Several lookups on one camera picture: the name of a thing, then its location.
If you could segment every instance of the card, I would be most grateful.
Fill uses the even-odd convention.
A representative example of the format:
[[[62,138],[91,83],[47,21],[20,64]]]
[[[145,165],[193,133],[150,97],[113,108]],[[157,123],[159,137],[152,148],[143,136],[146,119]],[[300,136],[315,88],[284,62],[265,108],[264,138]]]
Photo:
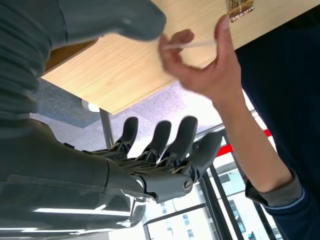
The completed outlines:
[[[254,0],[226,0],[230,21],[235,22],[254,10]]]

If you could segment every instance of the human thumb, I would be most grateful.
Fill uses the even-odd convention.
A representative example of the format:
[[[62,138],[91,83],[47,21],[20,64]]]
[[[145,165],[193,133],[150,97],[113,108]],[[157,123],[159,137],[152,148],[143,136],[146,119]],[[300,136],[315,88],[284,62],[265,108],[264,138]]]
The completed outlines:
[[[217,21],[214,29],[214,37],[217,40],[217,52],[219,59],[223,59],[234,51],[228,15],[223,15]]]

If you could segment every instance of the wooden tabletop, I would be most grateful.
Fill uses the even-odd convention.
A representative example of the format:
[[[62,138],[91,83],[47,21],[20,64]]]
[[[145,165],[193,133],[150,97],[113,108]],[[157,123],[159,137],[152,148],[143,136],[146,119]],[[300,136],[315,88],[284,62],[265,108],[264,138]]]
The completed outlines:
[[[225,0],[153,0],[167,16],[165,33],[192,29],[195,42],[213,39],[214,27],[226,13]],[[235,48],[318,5],[317,0],[254,0],[254,10],[231,24]],[[188,64],[203,66],[214,46],[186,49]],[[139,42],[108,34],[51,70],[44,79],[112,114],[158,92],[174,80],[164,73],[157,41]]]

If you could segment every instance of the navy sweater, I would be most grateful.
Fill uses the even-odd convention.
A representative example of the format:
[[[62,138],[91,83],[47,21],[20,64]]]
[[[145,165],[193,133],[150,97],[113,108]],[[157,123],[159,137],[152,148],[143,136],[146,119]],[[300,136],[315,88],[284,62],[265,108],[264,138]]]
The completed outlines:
[[[281,27],[238,49],[244,90],[296,171],[303,194],[267,207],[290,240],[320,239],[320,21]]]

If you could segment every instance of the sleeve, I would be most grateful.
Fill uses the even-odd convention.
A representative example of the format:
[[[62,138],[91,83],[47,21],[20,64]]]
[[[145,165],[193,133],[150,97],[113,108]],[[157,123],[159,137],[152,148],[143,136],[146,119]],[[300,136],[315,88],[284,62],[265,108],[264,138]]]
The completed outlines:
[[[290,240],[319,240],[319,204],[309,189],[302,186],[294,171],[291,173],[291,182],[266,193],[260,193],[248,181],[245,194],[263,205]]]

